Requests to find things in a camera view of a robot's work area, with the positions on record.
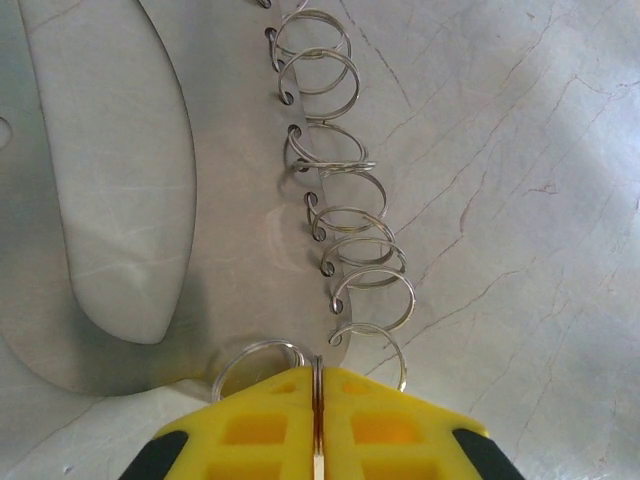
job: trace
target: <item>binding coil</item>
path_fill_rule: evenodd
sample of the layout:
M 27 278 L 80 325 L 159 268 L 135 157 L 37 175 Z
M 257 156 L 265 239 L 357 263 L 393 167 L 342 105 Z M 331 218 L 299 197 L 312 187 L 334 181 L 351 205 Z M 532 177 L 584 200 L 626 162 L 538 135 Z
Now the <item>binding coil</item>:
M 271 7 L 271 0 L 256 1 L 264 8 Z M 377 189 L 382 197 L 383 203 L 382 209 L 375 215 L 361 208 L 348 205 L 330 206 L 318 211 L 316 208 L 318 205 L 318 196 L 313 192 L 307 192 L 305 194 L 304 203 L 307 206 L 307 221 L 309 223 L 313 239 L 317 242 L 325 241 L 327 238 L 326 229 L 340 235 L 339 238 L 324 249 L 324 253 L 319 264 L 320 273 L 326 277 L 332 277 L 335 274 L 335 266 L 330 260 L 333 256 L 337 256 L 337 258 L 339 258 L 344 264 L 354 267 L 353 270 L 345 274 L 333 287 L 329 308 L 334 314 L 342 312 L 343 302 L 340 299 L 340 294 L 345 289 L 371 290 L 384 288 L 396 283 L 397 281 L 401 281 L 406 286 L 409 293 L 407 308 L 402 316 L 396 321 L 382 327 L 371 323 L 350 323 L 349 325 L 336 330 L 328 339 L 328 342 L 332 346 L 339 345 L 342 341 L 342 335 L 347 331 L 363 336 L 385 337 L 397 352 L 400 362 L 400 381 L 397 388 L 398 390 L 403 391 L 406 386 L 407 366 L 400 346 L 391 336 L 391 332 L 402 327 L 411 317 L 416 303 L 415 289 L 411 284 L 411 281 L 406 276 L 406 255 L 396 243 L 395 235 L 391 228 L 389 228 L 389 226 L 383 221 L 388 209 L 387 192 L 380 181 L 369 173 L 369 171 L 375 167 L 375 162 L 368 160 L 369 152 L 367 148 L 355 135 L 351 134 L 348 130 L 339 125 L 330 123 L 331 120 L 335 120 L 351 110 L 360 95 L 360 74 L 351 58 L 351 39 L 349 38 L 344 26 L 334 16 L 322 10 L 306 8 L 307 3 L 308 0 L 302 0 L 293 12 L 283 15 L 280 28 L 268 28 L 265 31 L 267 39 L 269 40 L 271 64 L 274 70 L 278 73 L 277 88 L 280 101 L 285 105 L 293 104 L 293 95 L 285 91 L 283 80 L 286 73 L 294 67 L 296 62 L 313 61 L 326 58 L 340 62 L 343 65 L 343 69 L 338 77 L 331 83 L 314 89 L 299 87 L 298 90 L 301 95 L 323 95 L 334 90 L 348 74 L 351 74 L 354 79 L 355 88 L 351 97 L 344 105 L 329 112 L 305 113 L 305 117 L 309 129 L 324 129 L 350 139 L 358 148 L 360 155 L 359 158 L 353 160 L 324 159 L 311 152 L 299 141 L 302 135 L 302 130 L 297 125 L 291 125 L 287 134 L 287 145 L 291 147 L 299 157 L 298 160 L 293 162 L 291 168 L 298 172 L 306 172 L 311 168 L 317 169 L 322 179 L 326 179 L 332 175 L 358 176 L 371 183 Z M 300 51 L 291 50 L 280 43 L 280 38 L 282 32 L 287 28 L 287 26 L 297 20 L 314 20 L 330 25 L 339 33 L 340 41 L 335 46 L 328 48 L 311 47 Z M 330 218 L 331 214 L 340 212 L 357 214 L 362 218 L 362 223 L 353 225 L 332 221 Z M 384 238 L 362 235 L 371 229 L 379 230 Z M 373 259 L 353 258 L 340 252 L 341 248 L 356 244 L 375 244 L 381 246 L 387 251 L 385 253 L 381 253 L 378 258 Z M 387 265 L 387 263 L 394 257 L 399 260 L 400 268 L 393 268 Z M 382 273 L 386 275 L 386 277 L 383 280 L 377 281 L 356 281 L 360 277 L 371 273 Z M 292 367 L 304 365 L 305 359 L 300 350 L 286 340 L 273 339 L 253 343 L 247 346 L 237 357 L 229 362 L 218 375 L 213 385 L 213 400 L 217 401 L 220 399 L 222 385 L 233 366 L 239 363 L 246 356 L 274 345 L 287 347 L 294 353 Z

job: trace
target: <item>black rubber grip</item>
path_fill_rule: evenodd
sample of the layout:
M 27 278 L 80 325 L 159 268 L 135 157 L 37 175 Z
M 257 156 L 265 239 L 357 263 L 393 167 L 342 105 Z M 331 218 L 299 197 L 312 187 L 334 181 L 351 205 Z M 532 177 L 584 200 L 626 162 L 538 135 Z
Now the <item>black rubber grip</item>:
M 133 459 L 120 480 L 163 480 L 188 439 L 187 432 L 176 430 L 151 440 Z
M 453 436 L 482 480 L 525 480 L 498 445 L 490 438 L 459 428 Z

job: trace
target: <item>yellow plastic tool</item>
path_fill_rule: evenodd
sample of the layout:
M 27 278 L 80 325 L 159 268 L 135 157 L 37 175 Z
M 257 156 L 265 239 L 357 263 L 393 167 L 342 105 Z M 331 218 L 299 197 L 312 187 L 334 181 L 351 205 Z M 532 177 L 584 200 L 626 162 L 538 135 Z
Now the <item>yellow plastic tool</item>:
M 522 480 L 470 418 L 341 368 L 271 377 L 161 429 L 121 480 L 312 480 L 314 416 L 329 480 Z

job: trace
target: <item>gray marble countertop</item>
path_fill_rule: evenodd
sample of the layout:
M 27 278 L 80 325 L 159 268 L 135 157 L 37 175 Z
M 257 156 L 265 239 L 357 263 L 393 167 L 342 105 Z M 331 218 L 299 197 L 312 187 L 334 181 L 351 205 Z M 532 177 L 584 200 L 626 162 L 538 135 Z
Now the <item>gray marble countertop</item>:
M 32 48 L 93 21 L 98 3 L 23 0 Z M 407 392 L 485 423 L 528 479 L 638 478 L 638 3 L 312 3 L 353 38 L 364 88 L 340 123 L 378 162 L 411 262 Z M 354 294 L 354 318 L 385 323 L 404 301 L 400 287 Z M 4 343 L 0 355 L 6 479 L 115 479 L 207 401 L 186 381 L 82 397 Z M 394 384 L 395 362 L 381 340 L 354 338 L 345 366 Z

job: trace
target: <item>gray metal sheet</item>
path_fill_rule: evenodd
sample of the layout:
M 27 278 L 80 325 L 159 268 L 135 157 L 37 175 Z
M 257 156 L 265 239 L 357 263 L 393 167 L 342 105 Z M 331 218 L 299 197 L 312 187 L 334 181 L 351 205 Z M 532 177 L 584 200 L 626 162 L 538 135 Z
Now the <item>gray metal sheet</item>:
M 338 364 L 348 341 L 333 348 L 327 338 L 349 321 L 350 308 L 329 310 L 302 201 L 309 187 L 321 193 L 319 180 L 308 174 L 303 185 L 284 175 L 287 127 L 304 117 L 299 103 L 287 107 L 276 96 L 264 30 L 278 25 L 279 9 L 143 3 L 181 84 L 196 154 L 193 249 L 174 318 L 161 343 L 136 345 L 103 332 L 78 306 L 36 78 L 10 0 L 0 5 L 0 117 L 12 129 L 0 150 L 6 341 L 46 380 L 99 395 L 210 379 L 247 342 L 264 338 L 287 338 Z M 295 79 L 288 83 L 297 96 Z

